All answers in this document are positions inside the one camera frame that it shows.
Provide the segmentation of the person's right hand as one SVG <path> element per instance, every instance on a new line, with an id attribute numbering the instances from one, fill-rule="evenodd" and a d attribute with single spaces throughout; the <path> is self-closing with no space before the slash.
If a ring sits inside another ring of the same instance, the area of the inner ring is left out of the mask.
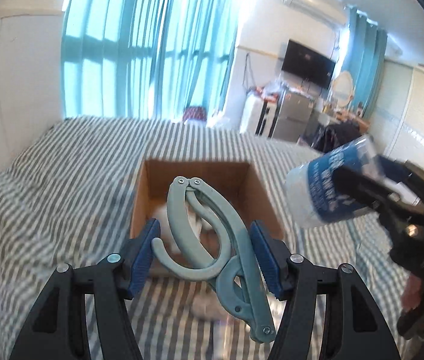
<path id="1" fill-rule="evenodd" d="M 403 311 L 409 312 L 415 310 L 419 306 L 422 299 L 423 288 L 424 282 L 416 275 L 410 274 L 401 295 L 401 306 Z"/>

